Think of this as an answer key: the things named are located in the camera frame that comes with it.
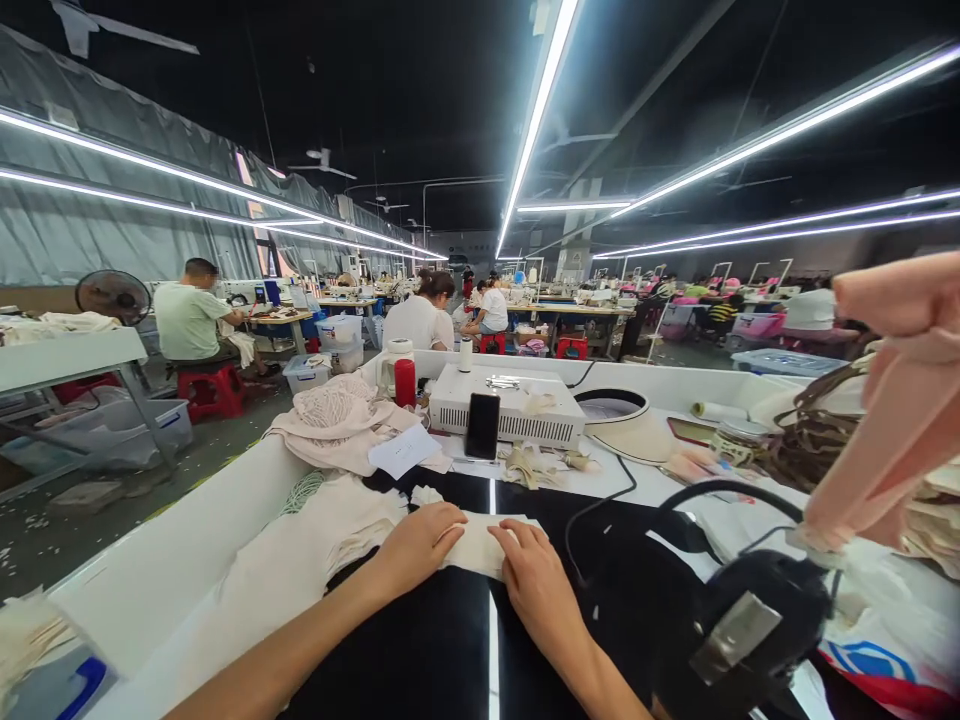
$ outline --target paper note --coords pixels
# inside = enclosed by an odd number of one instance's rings
[[[414,465],[423,462],[440,449],[440,443],[427,434],[423,425],[417,423],[393,440],[372,448],[367,453],[367,459],[374,467],[386,470],[390,477],[399,480]]]

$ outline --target ceiling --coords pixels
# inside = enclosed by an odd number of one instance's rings
[[[522,197],[558,197],[593,148],[544,151],[558,126],[574,136],[608,132],[715,1],[581,0]],[[509,180],[513,172],[541,44],[523,0],[83,5],[200,50],[196,57],[101,32],[91,37],[91,68],[280,169],[312,164],[308,149],[330,148],[331,165],[358,179],[304,176],[360,202],[379,194],[411,204],[391,220],[422,221],[426,180]],[[4,0],[0,22],[67,53],[44,0]],[[586,175],[604,178],[603,195],[637,195],[898,53],[958,37],[952,0],[789,0],[785,8],[736,0]],[[605,237],[630,242],[637,227],[736,224],[960,184],[958,121],[955,68],[652,209],[676,214],[637,212]],[[789,179],[723,186],[778,177]],[[494,230],[507,191],[503,181],[431,187],[427,221],[435,231]]]

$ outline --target plastic stool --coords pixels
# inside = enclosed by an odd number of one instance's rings
[[[557,358],[560,360],[586,360],[586,338],[560,338],[557,341]]]
[[[177,368],[177,397],[189,401],[190,422],[215,413],[240,417],[246,392],[232,361]]]
[[[496,343],[497,346],[497,355],[507,354],[507,336],[505,333],[497,333],[496,335],[481,335],[480,352],[491,354],[490,346],[494,343]]]

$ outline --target red thermos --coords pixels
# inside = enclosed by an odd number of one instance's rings
[[[406,407],[417,404],[417,370],[413,360],[397,360],[394,366],[394,382],[397,388],[397,405]]]

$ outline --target hair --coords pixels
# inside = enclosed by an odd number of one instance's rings
[[[424,276],[423,270],[421,270],[417,274],[420,275],[420,295],[424,297],[437,298],[446,295],[450,298],[457,291],[457,286],[448,272],[442,270],[430,272],[427,270],[427,274]]]
[[[183,264],[183,274],[190,277],[203,277],[204,275],[220,275],[220,269],[209,260],[203,258],[190,258]]]

